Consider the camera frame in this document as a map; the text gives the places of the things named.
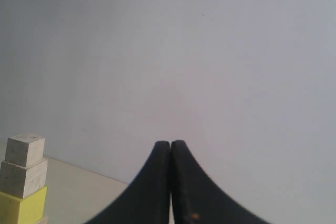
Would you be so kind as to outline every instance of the yellow wooden block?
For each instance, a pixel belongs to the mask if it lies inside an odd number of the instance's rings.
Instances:
[[[0,224],[35,224],[43,217],[47,186],[20,199],[0,192]]]

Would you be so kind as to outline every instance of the stacked blocks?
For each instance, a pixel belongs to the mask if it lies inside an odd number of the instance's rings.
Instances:
[[[45,138],[30,133],[10,137],[0,168],[0,224],[46,224]]]

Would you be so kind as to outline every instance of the block tower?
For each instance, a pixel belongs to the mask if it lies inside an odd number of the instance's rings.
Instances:
[[[47,223],[44,143],[44,137],[30,133],[8,138],[0,168],[0,224]]]

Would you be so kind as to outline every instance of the beige floor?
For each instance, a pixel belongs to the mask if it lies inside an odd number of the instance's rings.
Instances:
[[[0,161],[5,145],[0,144]],[[127,184],[49,158],[45,214],[48,224],[80,224],[100,212]]]

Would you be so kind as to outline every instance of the black rubber pad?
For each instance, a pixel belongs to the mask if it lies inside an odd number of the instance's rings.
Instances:
[[[168,224],[169,159],[169,142],[156,142],[134,181],[110,206],[87,224]]]
[[[224,193],[181,140],[171,147],[171,191],[175,224],[266,224]]]

